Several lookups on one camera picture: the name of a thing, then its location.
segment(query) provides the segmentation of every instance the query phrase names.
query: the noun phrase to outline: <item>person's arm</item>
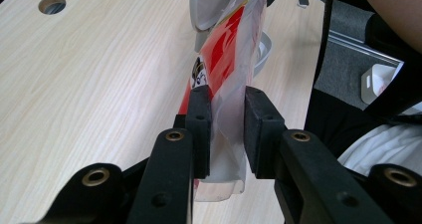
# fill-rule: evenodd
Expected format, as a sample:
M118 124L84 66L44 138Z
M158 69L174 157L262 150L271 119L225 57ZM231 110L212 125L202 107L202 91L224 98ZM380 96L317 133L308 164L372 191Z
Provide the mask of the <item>person's arm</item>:
M422 0L368 0L391 29L422 54Z

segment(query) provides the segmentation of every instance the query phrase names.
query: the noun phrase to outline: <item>circular hole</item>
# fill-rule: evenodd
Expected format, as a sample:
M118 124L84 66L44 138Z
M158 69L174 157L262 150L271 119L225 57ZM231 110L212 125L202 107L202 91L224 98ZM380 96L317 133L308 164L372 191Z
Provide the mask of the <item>circular hole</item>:
M347 192L337 193L337 200L349 207L356 207L359 205L359 201Z
M179 131L171 131L165 136L165 138L167 138L167 140L170 140L170 141L178 141L182 139L183 136L184 134Z
M297 141L309 141L309 140L311 140L311 137L307 133L304 133L304 132L294 132L292 134L292 138L294 140L297 140Z
M38 5L38 9L40 12L53 15L60 13L66 7L66 0L41 0L40 4Z
M417 184L415 178L399 169L389 167L384 170L384 174L388 179L402 186L413 187Z
M105 183L109 178L109 171L105 168L99 168L89 171L82 179L85 186L98 186Z
M158 193L151 199L151 204L154 207L164 207L170 202L170 195L166 193Z

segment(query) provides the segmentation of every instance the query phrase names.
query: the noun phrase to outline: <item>red and white package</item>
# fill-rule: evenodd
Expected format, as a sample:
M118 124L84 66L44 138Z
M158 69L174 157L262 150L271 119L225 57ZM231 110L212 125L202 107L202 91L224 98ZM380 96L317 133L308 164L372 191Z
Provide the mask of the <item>red and white package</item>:
M258 60L266 4L267 0L231 0L195 62L179 113L187 112L191 89L208 85L213 118L210 176L196 182L196 201L221 201L244 190L245 89Z

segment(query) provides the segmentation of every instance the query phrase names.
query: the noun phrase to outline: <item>wooden table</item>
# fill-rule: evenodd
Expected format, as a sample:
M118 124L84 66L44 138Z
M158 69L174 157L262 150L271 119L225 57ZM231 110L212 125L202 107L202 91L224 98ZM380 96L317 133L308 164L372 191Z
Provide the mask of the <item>wooden table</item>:
M40 1L0 6L0 223L41 219L87 165L148 157L196 58L188 0L66 0L55 15ZM317 0L267 10L274 51L254 86L290 128L304 126L322 11ZM282 223L273 183L248 173L244 194L195 203L194 223Z

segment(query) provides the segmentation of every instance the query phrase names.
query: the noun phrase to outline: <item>white fabric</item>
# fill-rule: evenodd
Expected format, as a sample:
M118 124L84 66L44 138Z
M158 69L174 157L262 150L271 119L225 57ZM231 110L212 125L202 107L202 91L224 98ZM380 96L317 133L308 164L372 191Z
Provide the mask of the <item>white fabric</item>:
M345 167L368 175L375 164L393 163L422 175L422 125L379 126L349 147L338 159Z

